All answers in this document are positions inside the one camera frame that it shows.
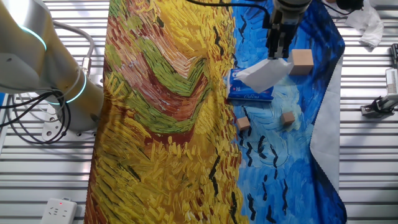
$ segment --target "wooden cube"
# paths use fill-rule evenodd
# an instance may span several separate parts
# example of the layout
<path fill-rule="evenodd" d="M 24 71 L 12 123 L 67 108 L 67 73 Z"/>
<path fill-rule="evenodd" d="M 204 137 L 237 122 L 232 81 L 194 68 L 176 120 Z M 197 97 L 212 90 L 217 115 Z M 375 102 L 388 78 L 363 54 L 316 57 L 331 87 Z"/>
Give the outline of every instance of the wooden cube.
<path fill-rule="evenodd" d="M 295 121 L 293 112 L 283 113 L 282 116 L 280 117 L 280 121 L 284 126 L 289 126 L 293 124 L 293 122 Z"/>
<path fill-rule="evenodd" d="M 238 125 L 238 129 L 239 129 L 240 131 L 244 131 L 244 130 L 247 130 L 247 129 L 250 128 L 250 122 L 249 122 L 248 117 L 239 118 L 239 119 L 236 121 L 236 124 Z"/>
<path fill-rule="evenodd" d="M 313 68 L 312 51 L 310 49 L 293 49 L 287 59 L 293 63 L 289 75 L 308 75 Z"/>

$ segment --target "tissue paper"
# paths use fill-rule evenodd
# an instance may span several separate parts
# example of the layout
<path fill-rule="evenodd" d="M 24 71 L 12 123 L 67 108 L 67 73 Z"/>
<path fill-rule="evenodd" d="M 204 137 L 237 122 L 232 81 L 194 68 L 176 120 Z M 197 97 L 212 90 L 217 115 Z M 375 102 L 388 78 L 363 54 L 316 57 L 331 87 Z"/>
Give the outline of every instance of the tissue paper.
<path fill-rule="evenodd" d="M 250 86 L 256 93 L 274 86 L 279 80 L 284 78 L 292 69 L 292 64 L 287 63 L 282 58 L 275 60 L 262 60 L 261 62 L 238 72 L 236 78 L 244 84 Z"/>
<path fill-rule="evenodd" d="M 380 44 L 384 24 L 377 11 L 370 5 L 370 2 L 365 0 L 363 3 L 363 10 L 351 13 L 346 20 L 346 25 L 358 30 L 364 30 L 363 36 L 359 41 L 375 48 Z"/>

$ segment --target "van gogh painting fabric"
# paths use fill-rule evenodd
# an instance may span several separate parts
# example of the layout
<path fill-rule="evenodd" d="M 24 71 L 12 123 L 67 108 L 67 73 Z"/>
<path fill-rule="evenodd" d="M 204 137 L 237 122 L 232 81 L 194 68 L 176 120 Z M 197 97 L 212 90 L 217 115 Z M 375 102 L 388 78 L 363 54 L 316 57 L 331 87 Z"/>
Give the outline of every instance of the van gogh painting fabric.
<path fill-rule="evenodd" d="M 285 77 L 271 103 L 227 101 L 229 71 L 267 58 L 263 19 L 249 7 L 111 0 L 86 224 L 346 223 L 310 152 L 343 39 L 313 1 L 290 46 L 312 50 L 310 75 Z M 243 116 L 251 128 L 239 132 Z"/>

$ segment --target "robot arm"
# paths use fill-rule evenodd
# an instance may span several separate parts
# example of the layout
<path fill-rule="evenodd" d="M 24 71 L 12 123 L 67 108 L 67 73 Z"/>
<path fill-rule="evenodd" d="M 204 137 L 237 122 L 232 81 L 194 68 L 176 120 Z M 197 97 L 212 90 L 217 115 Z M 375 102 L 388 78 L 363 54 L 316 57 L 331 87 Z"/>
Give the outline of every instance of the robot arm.
<path fill-rule="evenodd" d="M 87 71 L 61 43 L 47 6 L 42 0 L 0 0 L 0 15 L 0 91 L 58 89 L 71 110 L 70 129 L 94 128 L 103 90 L 90 82 Z M 56 110 L 60 107 L 54 97 L 47 101 Z"/>
<path fill-rule="evenodd" d="M 274 10 L 268 24 L 268 59 L 287 58 L 297 27 L 312 0 L 273 0 Z"/>

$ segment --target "gray metal surface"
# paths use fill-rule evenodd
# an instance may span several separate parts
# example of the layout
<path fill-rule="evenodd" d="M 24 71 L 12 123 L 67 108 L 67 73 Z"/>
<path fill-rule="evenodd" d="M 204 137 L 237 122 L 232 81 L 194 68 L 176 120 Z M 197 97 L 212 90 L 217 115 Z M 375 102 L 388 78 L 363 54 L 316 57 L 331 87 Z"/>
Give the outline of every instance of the gray metal surface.
<path fill-rule="evenodd" d="M 398 223 L 398 114 L 368 120 L 366 105 L 386 94 L 385 69 L 391 67 L 389 47 L 398 42 L 398 2 L 373 0 L 385 25 L 380 46 L 372 52 L 358 40 L 361 34 L 336 21 L 346 41 L 341 78 L 340 196 L 349 224 Z M 82 28 L 94 37 L 91 79 L 102 78 L 107 0 L 45 1 L 59 22 Z M 57 29 L 68 50 L 81 62 L 88 42 Z M 31 115 L 23 122 L 38 137 L 43 123 Z M 9 128 L 0 155 L 0 224 L 36 224 L 50 197 L 69 197 L 79 204 L 74 224 L 82 224 L 93 141 L 63 142 L 56 146 L 31 146 Z"/>

